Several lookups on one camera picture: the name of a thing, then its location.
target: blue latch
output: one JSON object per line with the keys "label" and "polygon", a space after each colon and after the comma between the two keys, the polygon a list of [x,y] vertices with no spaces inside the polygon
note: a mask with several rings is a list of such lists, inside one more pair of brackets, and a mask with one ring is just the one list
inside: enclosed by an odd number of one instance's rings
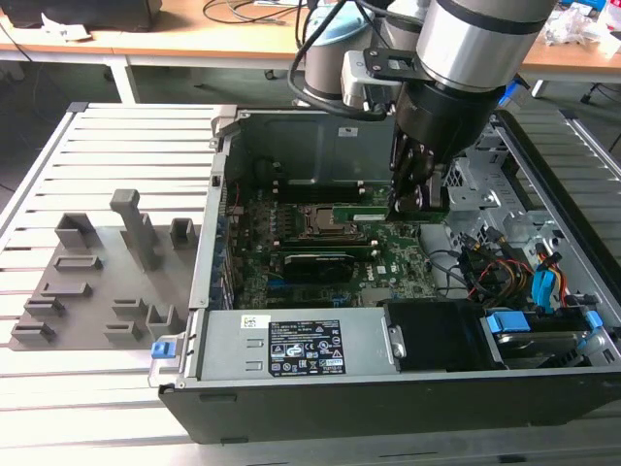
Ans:
{"label": "blue latch", "polygon": [[602,322],[602,318],[600,317],[597,311],[587,311],[586,320],[589,322],[589,325],[591,325],[592,330],[595,330],[596,328],[600,328],[604,326],[604,323]]}
{"label": "blue latch", "polygon": [[151,345],[153,359],[173,359],[175,357],[175,342],[155,342]]}
{"label": "blue latch", "polygon": [[487,318],[492,333],[530,332],[531,326],[521,311],[497,311]]}

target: wooden desk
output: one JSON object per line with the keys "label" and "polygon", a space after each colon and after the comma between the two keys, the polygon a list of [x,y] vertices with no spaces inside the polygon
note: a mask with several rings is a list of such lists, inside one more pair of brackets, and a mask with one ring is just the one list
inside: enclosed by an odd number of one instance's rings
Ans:
{"label": "wooden desk", "polygon": [[[39,30],[13,29],[4,24],[33,61],[110,66],[124,103],[138,102],[131,65],[288,68],[296,51],[295,13],[282,18],[286,25],[219,24],[203,16],[203,5],[204,0],[163,0],[151,32],[95,31],[93,41],[80,44],[65,44]],[[282,9],[242,8],[242,13],[251,17],[276,11]],[[210,9],[210,15],[235,19],[225,5]],[[0,31],[0,59],[25,60],[3,36]],[[621,83],[621,54],[609,59],[595,44],[548,47],[535,43],[521,71],[547,81]]]}

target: warning label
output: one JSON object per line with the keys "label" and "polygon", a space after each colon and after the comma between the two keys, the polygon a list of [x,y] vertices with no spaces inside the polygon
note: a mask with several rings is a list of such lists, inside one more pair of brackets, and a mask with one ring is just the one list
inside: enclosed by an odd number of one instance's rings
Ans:
{"label": "warning label", "polygon": [[270,322],[269,371],[274,377],[345,373],[338,320]]}

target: white paper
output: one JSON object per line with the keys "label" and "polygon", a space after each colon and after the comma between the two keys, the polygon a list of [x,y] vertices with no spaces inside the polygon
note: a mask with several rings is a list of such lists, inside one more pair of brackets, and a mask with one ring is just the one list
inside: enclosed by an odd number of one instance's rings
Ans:
{"label": "white paper", "polygon": [[81,24],[61,24],[56,21],[52,21],[41,13],[41,19],[43,20],[43,30],[49,34],[55,34],[69,41],[83,41],[85,39],[91,39],[92,36],[88,34],[86,28]]}

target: blue connector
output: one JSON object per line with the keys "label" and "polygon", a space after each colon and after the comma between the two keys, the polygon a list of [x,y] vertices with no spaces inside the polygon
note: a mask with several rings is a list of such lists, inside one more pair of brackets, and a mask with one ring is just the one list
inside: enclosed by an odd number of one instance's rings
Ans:
{"label": "blue connector", "polygon": [[549,270],[537,270],[533,277],[533,301],[546,314],[553,314],[554,312],[552,306],[550,306],[550,297],[552,296],[555,281],[556,277]]}
{"label": "blue connector", "polygon": [[153,359],[173,359],[176,348],[175,342],[155,342],[151,345],[151,357]]}
{"label": "blue connector", "polygon": [[521,311],[497,311],[487,318],[492,333],[530,332],[531,326]]}
{"label": "blue connector", "polygon": [[586,312],[586,320],[591,325],[591,329],[595,330],[596,328],[600,328],[604,326],[602,322],[602,318],[598,314],[597,311],[587,311]]}

